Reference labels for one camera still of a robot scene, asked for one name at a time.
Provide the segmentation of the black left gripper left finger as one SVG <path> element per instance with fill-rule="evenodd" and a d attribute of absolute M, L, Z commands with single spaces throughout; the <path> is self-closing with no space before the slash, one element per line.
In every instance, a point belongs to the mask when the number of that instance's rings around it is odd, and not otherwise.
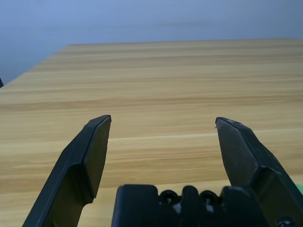
<path fill-rule="evenodd" d="M 62 151 L 23 226 L 76 227 L 97 196 L 111 116 L 91 119 Z"/>

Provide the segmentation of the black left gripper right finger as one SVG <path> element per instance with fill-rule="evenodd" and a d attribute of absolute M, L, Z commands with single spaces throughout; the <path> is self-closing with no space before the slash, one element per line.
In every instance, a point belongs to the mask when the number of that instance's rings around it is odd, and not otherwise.
<path fill-rule="evenodd" d="M 217 117 L 215 125 L 231 185 L 253 191 L 270 226 L 302 226 L 303 195 L 277 158 L 242 123 Z"/>

